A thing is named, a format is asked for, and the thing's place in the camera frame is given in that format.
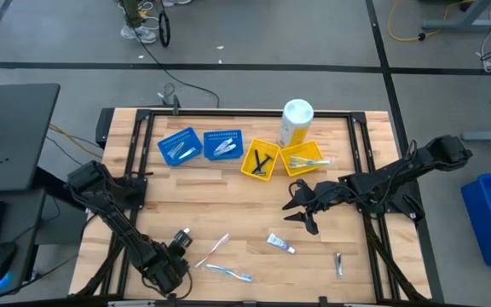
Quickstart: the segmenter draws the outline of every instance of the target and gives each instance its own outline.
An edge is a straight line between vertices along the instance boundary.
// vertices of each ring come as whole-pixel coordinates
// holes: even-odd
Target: toothpaste tube
[[[225,269],[225,268],[222,268],[220,266],[213,265],[213,264],[206,264],[205,266],[210,268],[210,269],[216,269],[218,271],[221,271],[226,275],[231,275],[232,277],[236,277],[241,281],[247,281],[247,282],[253,281],[253,278],[251,277],[251,275],[248,275],[248,274],[238,275],[238,274],[234,273],[231,269]]]
[[[295,253],[295,249],[290,247],[284,240],[278,238],[274,234],[270,234],[269,238],[266,240],[269,244],[273,246],[277,246],[284,251],[288,251],[290,253]]]

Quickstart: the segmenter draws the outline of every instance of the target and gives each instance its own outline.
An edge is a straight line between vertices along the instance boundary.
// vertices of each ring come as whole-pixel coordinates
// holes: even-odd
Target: white cable
[[[488,20],[491,20],[491,6],[490,6],[490,10],[488,11]],[[482,42],[481,59],[484,58],[484,46],[486,45],[486,42],[490,39],[490,36],[491,36],[491,29],[488,30],[488,35],[486,36],[486,38],[484,38],[484,41]],[[488,69],[488,60],[482,61],[482,67],[484,68],[484,72],[488,72],[488,73],[491,72],[491,69]]]
[[[124,10],[123,8],[123,5],[120,3],[120,1],[117,3],[117,6],[123,10],[123,13],[126,14],[126,10]],[[150,11],[151,9],[154,8],[154,4],[149,2],[149,1],[144,1],[142,3],[139,3],[137,4],[137,10],[140,11],[141,13],[143,12],[148,12]],[[144,20],[156,20],[157,21],[157,24],[159,23],[159,19],[156,18],[156,17],[152,17],[152,16],[142,16]],[[150,26],[143,26],[144,28],[148,29],[148,30],[158,30],[159,29],[159,26],[156,26],[156,27],[150,27]]]

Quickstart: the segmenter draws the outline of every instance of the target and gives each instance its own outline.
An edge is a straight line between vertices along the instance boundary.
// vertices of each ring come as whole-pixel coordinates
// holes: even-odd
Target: blue light
[[[0,280],[0,287],[6,286],[10,281],[10,272],[7,272],[5,276]]]

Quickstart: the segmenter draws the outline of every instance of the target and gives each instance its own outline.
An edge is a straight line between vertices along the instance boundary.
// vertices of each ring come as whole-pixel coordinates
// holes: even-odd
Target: desk
[[[375,165],[380,167],[398,159],[396,143],[387,112],[366,112],[367,128]],[[103,163],[115,177],[124,173],[136,109],[116,109],[107,138]],[[310,235],[301,223],[283,217],[296,211],[282,211],[289,201],[289,183],[297,177],[286,174],[281,160],[269,182],[240,173],[243,159],[210,162],[203,155],[178,166],[165,164],[157,142],[192,126],[202,139],[208,130],[241,129],[244,150],[253,137],[275,142],[280,118],[240,116],[156,116],[148,156],[146,203],[139,213],[137,228],[154,240],[168,242],[179,229],[189,227],[194,243],[185,258],[194,265],[226,233],[232,239],[208,263],[252,275],[245,283],[204,269],[191,269],[194,289],[187,299],[225,301],[315,302],[327,296],[329,302],[374,302],[373,283],[361,215],[354,206],[341,205],[315,216],[319,235]],[[142,144],[143,128],[138,143]],[[345,120],[315,118],[307,135],[316,140],[324,156],[336,163],[301,176],[312,186],[316,182],[337,180],[355,172]],[[141,156],[136,151],[135,162]],[[366,157],[361,156],[363,165]],[[430,296],[424,262],[414,224],[400,214],[386,215],[394,258],[407,278],[425,296]],[[275,233],[297,251],[294,255],[270,246],[266,240]],[[111,232],[100,219],[84,232],[70,293],[81,289],[107,255]],[[333,256],[343,254],[344,278],[336,277]],[[379,260],[388,298],[388,278]],[[116,289],[120,262],[113,270],[111,290]],[[125,298],[159,298],[142,285],[140,275],[130,268]],[[188,290],[188,281],[177,289]]]
[[[0,85],[0,191],[30,188],[58,84]]]
[[[58,84],[0,85],[0,200],[8,204],[0,213],[3,215],[0,242],[12,240],[20,231],[39,222],[45,194],[81,208],[63,188],[63,181],[38,167],[59,91]],[[69,225],[62,226],[53,233],[69,236],[64,231]],[[34,246],[39,244],[34,241],[36,232],[29,231],[16,241],[18,252],[10,269],[13,273],[0,286],[0,293],[19,286],[28,268],[32,268],[37,254]],[[44,243],[58,242],[51,239]]]
[[[39,224],[45,197],[43,189],[0,193],[0,201],[4,202],[0,208],[0,243],[9,242],[25,229]],[[24,281],[37,230],[36,226],[16,239],[16,254],[8,275],[0,281],[0,293],[18,287]]]

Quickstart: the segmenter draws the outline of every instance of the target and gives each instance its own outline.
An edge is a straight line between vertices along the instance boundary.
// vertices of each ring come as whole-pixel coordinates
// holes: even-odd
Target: white bottle
[[[307,101],[302,99],[289,101],[283,109],[278,145],[286,148],[302,143],[313,117],[314,109]]]

